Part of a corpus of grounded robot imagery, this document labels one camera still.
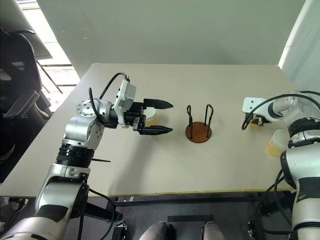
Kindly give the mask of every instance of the beige tabletop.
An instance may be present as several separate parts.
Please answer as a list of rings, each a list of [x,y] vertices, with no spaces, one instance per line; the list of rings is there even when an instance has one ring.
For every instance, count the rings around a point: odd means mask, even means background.
[[[129,75],[143,98],[170,102],[174,108],[157,110],[159,125],[173,131],[158,136],[139,135],[132,128],[106,128],[92,162],[90,187],[106,195],[153,195],[262,191],[279,172],[280,160],[266,155],[265,146],[283,123],[241,130],[245,97],[270,98],[294,89],[273,65],[93,64],[74,91],[53,114],[0,187],[2,196],[36,196],[54,163],[65,127],[77,104],[88,98],[88,87],[98,97],[117,72]],[[109,88],[106,100],[115,101],[121,77]],[[187,140],[187,105],[194,121],[204,121],[205,108],[214,114],[212,137],[201,144]],[[281,188],[288,188],[286,183]]]

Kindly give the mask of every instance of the gray pants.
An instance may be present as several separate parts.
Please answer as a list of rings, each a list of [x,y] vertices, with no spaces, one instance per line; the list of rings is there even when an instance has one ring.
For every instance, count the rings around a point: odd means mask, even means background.
[[[168,225],[161,221],[151,225],[139,240],[166,240]],[[224,234],[218,225],[208,221],[203,226],[203,240],[225,240]]]

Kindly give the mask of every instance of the plastic cup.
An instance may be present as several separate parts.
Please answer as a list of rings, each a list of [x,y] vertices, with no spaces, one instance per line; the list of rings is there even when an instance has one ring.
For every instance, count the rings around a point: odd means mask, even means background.
[[[287,130],[276,130],[265,147],[265,153],[270,157],[280,158],[280,155],[288,149],[289,139],[290,137]]]
[[[143,111],[145,115],[145,126],[150,127],[152,125],[157,125],[156,110],[153,107],[147,107]]]

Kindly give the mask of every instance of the black chair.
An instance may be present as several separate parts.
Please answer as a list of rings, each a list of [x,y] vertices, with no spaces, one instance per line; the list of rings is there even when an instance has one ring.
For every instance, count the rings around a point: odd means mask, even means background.
[[[22,33],[35,34],[0,29],[1,154],[14,146],[10,157],[1,162],[1,183],[52,115],[41,91],[33,47]]]

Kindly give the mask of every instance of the robotic arm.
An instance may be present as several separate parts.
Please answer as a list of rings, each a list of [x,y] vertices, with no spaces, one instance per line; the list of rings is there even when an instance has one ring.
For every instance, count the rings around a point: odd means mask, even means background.
[[[56,163],[50,166],[36,198],[35,215],[19,221],[2,240],[58,240],[63,237],[69,220],[84,214],[89,192],[89,165],[94,160],[104,128],[115,129],[118,124],[122,128],[131,126],[141,135],[172,131],[165,126],[145,127],[143,113],[147,107],[167,109],[173,105],[156,99],[134,102],[136,87],[124,73],[117,73],[115,77],[119,74],[125,78],[114,104],[101,99],[108,86],[100,98],[94,99],[89,89],[90,98],[78,104],[75,116],[66,125]]]
[[[311,101],[309,96],[307,98],[304,96],[307,95],[280,96],[281,98],[269,101],[267,104],[267,100],[263,98],[246,97],[242,111],[246,113],[246,120],[251,119],[252,124],[262,126],[270,122],[285,122],[290,136],[289,149],[282,153],[280,162],[286,182],[296,189],[291,237],[318,240],[320,237],[320,105]]]

